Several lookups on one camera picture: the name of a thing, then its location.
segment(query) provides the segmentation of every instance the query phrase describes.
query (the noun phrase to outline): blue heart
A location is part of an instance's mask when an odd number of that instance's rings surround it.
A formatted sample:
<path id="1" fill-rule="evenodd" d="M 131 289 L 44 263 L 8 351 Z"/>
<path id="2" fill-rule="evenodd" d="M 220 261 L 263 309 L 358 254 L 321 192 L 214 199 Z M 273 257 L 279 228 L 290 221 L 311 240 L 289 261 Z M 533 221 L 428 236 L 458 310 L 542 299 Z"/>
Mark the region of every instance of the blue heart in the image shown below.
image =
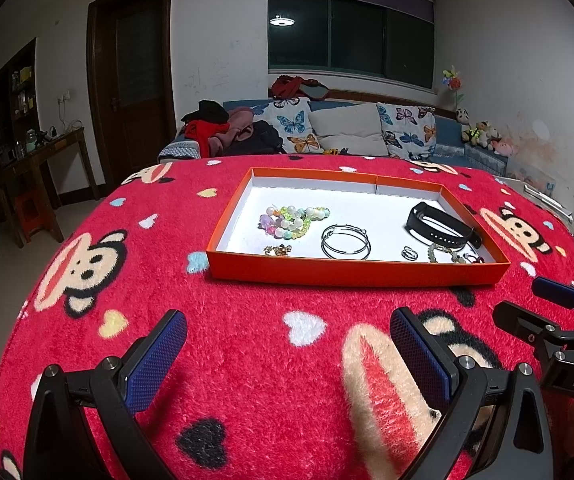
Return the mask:
<path id="1" fill-rule="evenodd" d="M 209 260 L 207 259 L 207 253 L 195 252 L 190 253 L 187 256 L 187 272 L 190 274 L 196 274 L 198 272 L 204 272 L 209 269 Z"/>

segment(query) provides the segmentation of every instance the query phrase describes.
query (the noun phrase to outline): gray pillow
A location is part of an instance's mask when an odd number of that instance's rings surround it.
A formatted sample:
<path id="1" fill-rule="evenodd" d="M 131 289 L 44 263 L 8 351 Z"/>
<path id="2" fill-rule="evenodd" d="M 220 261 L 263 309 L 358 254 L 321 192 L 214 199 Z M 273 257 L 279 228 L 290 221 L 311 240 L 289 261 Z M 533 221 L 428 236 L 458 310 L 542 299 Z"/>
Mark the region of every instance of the gray pillow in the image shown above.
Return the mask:
<path id="1" fill-rule="evenodd" d="M 324 150 L 347 149 L 350 155 L 387 156 L 375 103 L 329 108 L 309 114 Z"/>

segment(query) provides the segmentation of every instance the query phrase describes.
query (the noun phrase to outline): wooden door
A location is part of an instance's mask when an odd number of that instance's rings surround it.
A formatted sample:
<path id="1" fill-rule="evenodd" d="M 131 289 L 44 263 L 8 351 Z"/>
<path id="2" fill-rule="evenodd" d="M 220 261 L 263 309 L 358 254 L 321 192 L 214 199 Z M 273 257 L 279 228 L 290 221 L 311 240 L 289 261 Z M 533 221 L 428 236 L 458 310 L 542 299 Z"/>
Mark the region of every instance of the wooden door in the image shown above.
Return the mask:
<path id="1" fill-rule="evenodd" d="M 176 130 L 169 15 L 165 0 L 99 1 L 90 75 L 95 103 L 90 100 L 100 161 L 113 189 L 131 173 L 154 165 Z"/>

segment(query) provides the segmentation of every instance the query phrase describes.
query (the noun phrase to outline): wooden headboard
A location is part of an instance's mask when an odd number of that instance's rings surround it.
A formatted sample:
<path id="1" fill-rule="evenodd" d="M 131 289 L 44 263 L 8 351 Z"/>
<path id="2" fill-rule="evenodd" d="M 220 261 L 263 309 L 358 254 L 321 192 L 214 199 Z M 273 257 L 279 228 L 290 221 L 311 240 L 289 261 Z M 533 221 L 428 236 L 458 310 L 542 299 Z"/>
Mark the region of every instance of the wooden headboard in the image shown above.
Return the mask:
<path id="1" fill-rule="evenodd" d="M 272 90 L 269 89 L 269 97 L 273 97 Z M 412 101 L 411 99 L 403 99 L 400 97 L 391 97 L 388 95 L 368 94 L 366 92 L 352 92 L 349 90 L 329 90 L 329 97 L 327 99 L 341 99 L 343 101 L 354 101 L 363 103 L 387 103 L 391 105 L 403 106 L 432 106 L 420 101 Z M 453 110 L 445 108 L 435 108 L 435 114 L 445 117 L 447 119 L 456 120 L 456 113 Z"/>

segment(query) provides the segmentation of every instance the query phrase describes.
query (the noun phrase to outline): metal bolt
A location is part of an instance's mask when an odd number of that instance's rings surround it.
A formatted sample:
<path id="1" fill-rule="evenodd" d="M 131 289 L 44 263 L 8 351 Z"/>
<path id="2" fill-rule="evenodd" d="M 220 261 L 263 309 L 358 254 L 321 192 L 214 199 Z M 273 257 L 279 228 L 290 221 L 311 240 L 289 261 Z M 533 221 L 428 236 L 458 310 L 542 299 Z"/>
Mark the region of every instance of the metal bolt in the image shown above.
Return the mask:
<path id="1" fill-rule="evenodd" d="M 531 375 L 533 373 L 533 368 L 531 368 L 527 363 L 520 363 L 518 365 L 518 370 L 520 370 L 520 373 L 523 375 Z"/>
<path id="2" fill-rule="evenodd" d="M 466 370 L 471 370 L 474 366 L 476 366 L 476 361 L 474 361 L 473 357 L 468 355 L 463 355 L 458 358 L 458 362 L 460 366 L 465 368 Z"/>
<path id="3" fill-rule="evenodd" d="M 55 374 L 58 373 L 60 367 L 58 365 L 49 365 L 45 368 L 43 372 L 47 377 L 53 377 Z"/>
<path id="4" fill-rule="evenodd" d="M 120 359 L 115 355 L 105 357 L 102 360 L 102 368 L 104 368 L 105 370 L 113 370 L 115 367 L 118 366 L 118 364 L 120 364 Z"/>

